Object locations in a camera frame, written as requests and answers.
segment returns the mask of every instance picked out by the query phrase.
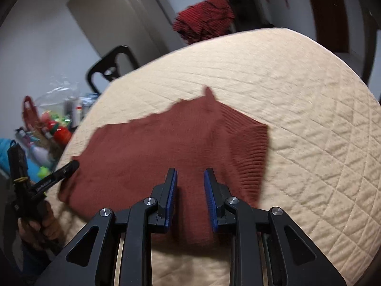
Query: folded garment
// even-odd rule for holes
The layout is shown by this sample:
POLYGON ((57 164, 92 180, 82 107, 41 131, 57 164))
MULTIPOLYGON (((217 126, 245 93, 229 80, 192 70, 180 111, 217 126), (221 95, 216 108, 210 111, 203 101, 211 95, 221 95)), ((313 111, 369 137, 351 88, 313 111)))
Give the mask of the folded garment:
POLYGON ((173 29, 193 44, 227 34, 233 19, 227 0, 205 0, 178 13, 173 29))
POLYGON ((178 171, 172 237, 206 245, 214 240, 203 173, 212 167, 234 196, 257 205, 265 169, 267 126, 205 95, 160 114, 96 130, 79 169, 61 184, 59 199, 90 219, 98 210, 126 209, 178 171))

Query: quilted fabric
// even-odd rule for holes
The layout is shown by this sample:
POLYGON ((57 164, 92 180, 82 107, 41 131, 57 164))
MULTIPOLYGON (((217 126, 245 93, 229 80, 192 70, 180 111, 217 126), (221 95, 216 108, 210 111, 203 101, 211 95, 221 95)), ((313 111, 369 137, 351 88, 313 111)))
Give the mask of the quilted fabric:
MULTIPOLYGON (((260 208, 282 207, 353 285, 381 244, 381 107, 328 50, 287 29, 197 43, 113 82, 69 143, 97 127, 161 112, 212 87, 217 99, 269 126, 260 208)), ((83 226, 49 192, 67 239, 83 226)), ((155 285, 228 285, 226 259, 152 253, 155 285)))

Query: chair backrest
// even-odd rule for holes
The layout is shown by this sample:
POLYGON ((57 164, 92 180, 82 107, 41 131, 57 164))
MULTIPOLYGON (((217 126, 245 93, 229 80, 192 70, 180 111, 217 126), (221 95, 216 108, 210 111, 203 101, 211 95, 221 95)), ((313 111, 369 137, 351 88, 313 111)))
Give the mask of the chair backrest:
POLYGON ((109 53, 107 53, 101 60, 99 60, 95 65, 93 65, 90 70, 87 72, 86 78, 87 83, 91 87, 91 89, 100 94, 100 91, 95 87, 93 83, 93 75, 94 73, 101 73, 103 77, 109 82, 121 76, 119 73, 119 67, 117 64, 117 56, 118 54, 125 54, 127 58, 130 60, 131 65, 134 70, 139 68, 138 61, 135 56, 132 54, 129 47, 125 45, 120 45, 115 47, 109 53))

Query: red plaid fabric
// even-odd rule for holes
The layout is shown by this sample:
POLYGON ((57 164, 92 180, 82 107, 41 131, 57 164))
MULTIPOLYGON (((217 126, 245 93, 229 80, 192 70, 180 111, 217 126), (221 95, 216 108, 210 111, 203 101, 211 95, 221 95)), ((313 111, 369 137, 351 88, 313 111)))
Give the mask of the red plaid fabric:
POLYGON ((225 35, 233 19, 227 0, 205 0, 178 13, 173 29, 193 44, 225 35))

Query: silver screw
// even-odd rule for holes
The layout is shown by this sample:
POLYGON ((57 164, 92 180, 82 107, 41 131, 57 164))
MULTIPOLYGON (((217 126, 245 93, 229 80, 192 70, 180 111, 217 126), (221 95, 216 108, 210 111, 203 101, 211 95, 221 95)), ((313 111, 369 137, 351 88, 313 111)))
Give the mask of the silver screw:
POLYGON ((282 215, 283 214, 283 210, 280 208, 280 207, 273 207, 271 209, 271 213, 273 213, 274 215, 282 215))
POLYGON ((148 198, 144 199, 143 202, 145 205, 152 205, 152 204, 155 204, 156 200, 152 197, 148 197, 148 198))
POLYGON ((111 210, 108 209, 108 208, 106 208, 106 209, 101 209, 101 210, 99 211, 99 214, 100 214, 101 216, 103 216, 103 217, 106 217, 106 216, 108 216, 108 215, 111 214, 111 210))
POLYGON ((230 203, 230 204, 237 204, 238 203, 238 198, 236 198, 236 197, 229 197, 228 199, 227 199, 227 202, 228 203, 230 203))

